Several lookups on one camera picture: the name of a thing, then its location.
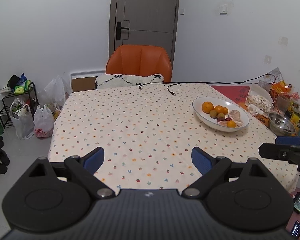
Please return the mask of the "large orange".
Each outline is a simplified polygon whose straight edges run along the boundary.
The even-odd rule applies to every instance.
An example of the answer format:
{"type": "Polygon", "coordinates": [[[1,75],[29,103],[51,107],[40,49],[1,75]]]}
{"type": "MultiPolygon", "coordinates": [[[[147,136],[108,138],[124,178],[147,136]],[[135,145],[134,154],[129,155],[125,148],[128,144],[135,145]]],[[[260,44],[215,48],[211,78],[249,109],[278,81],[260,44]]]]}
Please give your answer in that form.
{"type": "Polygon", "coordinates": [[[237,125],[234,121],[230,120],[230,121],[227,121],[227,127],[230,127],[230,128],[236,128],[237,125]]]}
{"type": "Polygon", "coordinates": [[[209,114],[212,110],[214,110],[214,108],[214,105],[209,101],[202,104],[202,111],[206,114],[209,114]]]}

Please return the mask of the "brown longan fruit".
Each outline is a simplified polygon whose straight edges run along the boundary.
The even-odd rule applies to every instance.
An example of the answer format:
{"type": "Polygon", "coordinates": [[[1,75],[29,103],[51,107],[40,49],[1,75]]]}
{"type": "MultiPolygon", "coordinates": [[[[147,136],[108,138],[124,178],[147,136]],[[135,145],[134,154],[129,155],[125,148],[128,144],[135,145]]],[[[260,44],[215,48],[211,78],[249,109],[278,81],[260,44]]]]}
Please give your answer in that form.
{"type": "Polygon", "coordinates": [[[219,113],[219,114],[217,115],[217,121],[219,121],[219,120],[225,120],[225,119],[226,119],[225,114],[219,113]]]}
{"type": "Polygon", "coordinates": [[[212,109],[209,113],[210,117],[213,118],[213,119],[216,119],[217,118],[217,111],[215,109],[212,109]]]}

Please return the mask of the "small mandarin orange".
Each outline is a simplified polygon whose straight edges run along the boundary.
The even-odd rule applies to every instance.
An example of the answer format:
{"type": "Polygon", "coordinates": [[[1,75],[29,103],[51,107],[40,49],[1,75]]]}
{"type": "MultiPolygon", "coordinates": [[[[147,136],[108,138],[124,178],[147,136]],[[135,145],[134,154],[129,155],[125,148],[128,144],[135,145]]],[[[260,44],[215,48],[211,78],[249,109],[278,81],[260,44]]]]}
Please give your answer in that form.
{"type": "Polygon", "coordinates": [[[224,114],[224,107],[221,106],[221,105],[215,106],[214,110],[217,112],[217,114],[219,114],[219,113],[223,113],[224,114]]]}

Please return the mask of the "stainless steel bowl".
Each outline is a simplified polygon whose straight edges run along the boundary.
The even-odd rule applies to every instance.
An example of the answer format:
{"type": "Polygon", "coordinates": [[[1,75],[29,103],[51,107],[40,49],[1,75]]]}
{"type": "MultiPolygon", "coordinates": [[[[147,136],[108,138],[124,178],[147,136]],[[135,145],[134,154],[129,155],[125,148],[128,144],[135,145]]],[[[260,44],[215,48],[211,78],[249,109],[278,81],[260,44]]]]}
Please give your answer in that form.
{"type": "Polygon", "coordinates": [[[277,136],[292,136],[296,133],[294,125],[284,116],[275,112],[268,114],[269,129],[277,136]]]}

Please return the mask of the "box of white snacks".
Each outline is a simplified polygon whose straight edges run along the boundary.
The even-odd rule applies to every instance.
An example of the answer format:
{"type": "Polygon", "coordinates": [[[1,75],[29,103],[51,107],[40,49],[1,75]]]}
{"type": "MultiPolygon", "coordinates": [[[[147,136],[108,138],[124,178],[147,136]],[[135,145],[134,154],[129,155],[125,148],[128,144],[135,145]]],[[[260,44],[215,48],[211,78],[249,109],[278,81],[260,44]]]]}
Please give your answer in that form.
{"type": "Polygon", "coordinates": [[[250,86],[248,95],[245,100],[247,111],[253,115],[268,116],[273,110],[273,100],[270,94],[262,87],[256,84],[250,86]]]}

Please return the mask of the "orange snack packets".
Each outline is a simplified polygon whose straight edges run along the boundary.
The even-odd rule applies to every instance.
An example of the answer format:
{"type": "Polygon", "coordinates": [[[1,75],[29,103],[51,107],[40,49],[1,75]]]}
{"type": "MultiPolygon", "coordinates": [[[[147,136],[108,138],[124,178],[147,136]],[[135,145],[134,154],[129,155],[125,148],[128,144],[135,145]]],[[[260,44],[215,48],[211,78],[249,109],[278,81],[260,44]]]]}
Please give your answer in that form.
{"type": "Polygon", "coordinates": [[[293,85],[284,81],[279,68],[275,68],[267,73],[264,76],[264,80],[270,84],[269,94],[274,102],[277,101],[279,95],[288,99],[300,99],[298,92],[293,92],[293,85]]]}

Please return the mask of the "tiny kumquat in plate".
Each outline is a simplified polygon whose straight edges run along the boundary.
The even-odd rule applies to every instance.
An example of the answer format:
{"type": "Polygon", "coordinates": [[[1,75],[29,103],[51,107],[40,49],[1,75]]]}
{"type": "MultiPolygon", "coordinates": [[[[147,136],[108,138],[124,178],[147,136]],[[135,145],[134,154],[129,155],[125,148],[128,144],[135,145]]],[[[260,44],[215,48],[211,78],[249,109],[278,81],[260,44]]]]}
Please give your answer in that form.
{"type": "Polygon", "coordinates": [[[224,107],[224,108],[223,108],[223,113],[224,113],[225,115],[227,115],[227,114],[229,113],[229,110],[228,110],[226,107],[224,107]]]}

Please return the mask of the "white plastic bag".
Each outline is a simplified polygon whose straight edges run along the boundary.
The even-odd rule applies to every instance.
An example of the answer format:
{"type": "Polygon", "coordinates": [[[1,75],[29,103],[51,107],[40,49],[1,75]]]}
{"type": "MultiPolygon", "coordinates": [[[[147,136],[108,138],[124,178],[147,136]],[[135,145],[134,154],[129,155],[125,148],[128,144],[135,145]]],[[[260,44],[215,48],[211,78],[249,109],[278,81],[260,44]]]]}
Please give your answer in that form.
{"type": "Polygon", "coordinates": [[[34,135],[33,116],[28,104],[21,105],[19,103],[12,103],[9,117],[19,139],[30,139],[34,135]]]}
{"type": "Polygon", "coordinates": [[[53,134],[54,118],[47,105],[38,107],[34,113],[34,133],[38,138],[49,138],[53,134]]]}

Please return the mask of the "red table mat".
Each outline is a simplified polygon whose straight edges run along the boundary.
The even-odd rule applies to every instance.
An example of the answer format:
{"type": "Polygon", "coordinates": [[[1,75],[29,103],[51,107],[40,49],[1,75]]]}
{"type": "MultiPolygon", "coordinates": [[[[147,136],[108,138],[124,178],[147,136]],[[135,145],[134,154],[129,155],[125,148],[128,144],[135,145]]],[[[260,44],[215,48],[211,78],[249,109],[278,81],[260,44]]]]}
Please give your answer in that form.
{"type": "Polygon", "coordinates": [[[250,90],[249,86],[214,85],[212,87],[243,109],[246,109],[245,101],[250,90]]]}

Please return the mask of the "phone with screen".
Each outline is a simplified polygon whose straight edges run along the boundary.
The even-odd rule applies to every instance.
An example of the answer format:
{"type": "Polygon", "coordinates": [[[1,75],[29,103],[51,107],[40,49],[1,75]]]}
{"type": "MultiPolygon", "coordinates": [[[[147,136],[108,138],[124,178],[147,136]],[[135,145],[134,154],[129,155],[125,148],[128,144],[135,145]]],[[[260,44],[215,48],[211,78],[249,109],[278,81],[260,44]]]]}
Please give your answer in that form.
{"type": "Polygon", "coordinates": [[[299,236],[300,236],[300,222],[298,220],[294,223],[290,234],[293,237],[299,238],[299,236]]]}

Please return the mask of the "floral patterned tablecloth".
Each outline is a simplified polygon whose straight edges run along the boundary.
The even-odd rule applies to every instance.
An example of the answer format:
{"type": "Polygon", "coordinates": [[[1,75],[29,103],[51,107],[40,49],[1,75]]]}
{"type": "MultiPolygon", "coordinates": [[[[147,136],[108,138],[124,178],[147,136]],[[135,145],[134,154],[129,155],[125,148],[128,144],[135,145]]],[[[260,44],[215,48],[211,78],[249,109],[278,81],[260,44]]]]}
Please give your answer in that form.
{"type": "Polygon", "coordinates": [[[96,177],[114,191],[183,190],[200,177],[191,161],[194,147],[234,162],[258,157],[259,146],[276,139],[254,117],[238,131],[209,128],[196,116],[193,100],[223,95],[204,83],[122,87],[75,92],[55,121],[49,160],[61,162],[104,149],[96,177]]]}

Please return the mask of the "white black-stitched cushion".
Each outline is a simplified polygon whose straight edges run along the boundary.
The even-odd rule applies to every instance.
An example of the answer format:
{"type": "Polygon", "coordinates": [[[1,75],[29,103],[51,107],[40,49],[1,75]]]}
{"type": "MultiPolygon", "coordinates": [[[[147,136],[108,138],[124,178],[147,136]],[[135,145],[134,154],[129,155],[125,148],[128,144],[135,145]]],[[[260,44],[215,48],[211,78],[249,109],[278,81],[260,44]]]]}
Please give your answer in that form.
{"type": "Polygon", "coordinates": [[[164,77],[161,74],[154,74],[150,76],[103,74],[96,78],[95,89],[140,86],[147,83],[163,82],[164,77]]]}

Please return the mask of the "green packet on shelf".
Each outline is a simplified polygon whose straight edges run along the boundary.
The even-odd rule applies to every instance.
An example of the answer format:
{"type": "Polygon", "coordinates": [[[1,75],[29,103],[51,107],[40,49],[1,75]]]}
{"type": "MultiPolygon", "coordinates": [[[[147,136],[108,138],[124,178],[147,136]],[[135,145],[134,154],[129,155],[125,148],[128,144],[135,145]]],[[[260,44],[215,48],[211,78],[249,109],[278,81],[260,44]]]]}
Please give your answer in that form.
{"type": "Polygon", "coordinates": [[[21,83],[20,85],[16,85],[15,89],[14,89],[14,94],[27,93],[29,90],[30,83],[31,83],[30,80],[26,80],[23,83],[21,83]]]}

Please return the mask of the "orange leather chair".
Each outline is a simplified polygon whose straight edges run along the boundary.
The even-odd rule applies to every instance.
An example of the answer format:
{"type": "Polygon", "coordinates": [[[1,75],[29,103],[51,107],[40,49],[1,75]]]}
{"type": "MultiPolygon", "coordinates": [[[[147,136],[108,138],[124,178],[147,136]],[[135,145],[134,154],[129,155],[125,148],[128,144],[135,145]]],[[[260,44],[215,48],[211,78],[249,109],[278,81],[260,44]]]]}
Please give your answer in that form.
{"type": "Polygon", "coordinates": [[[162,47],[142,45],[119,46],[110,56],[106,74],[150,76],[161,74],[164,82],[171,82],[172,65],[162,47]]]}

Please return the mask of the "white light switch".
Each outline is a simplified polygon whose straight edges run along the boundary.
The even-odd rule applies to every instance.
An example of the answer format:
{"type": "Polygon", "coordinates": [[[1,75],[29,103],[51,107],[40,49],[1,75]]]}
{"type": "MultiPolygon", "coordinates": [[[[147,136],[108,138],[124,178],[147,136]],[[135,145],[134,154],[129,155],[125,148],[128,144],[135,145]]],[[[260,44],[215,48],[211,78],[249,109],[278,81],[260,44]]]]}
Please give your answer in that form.
{"type": "Polygon", "coordinates": [[[227,15],[228,14],[228,5],[223,4],[219,7],[219,14],[220,15],[227,15]]]}

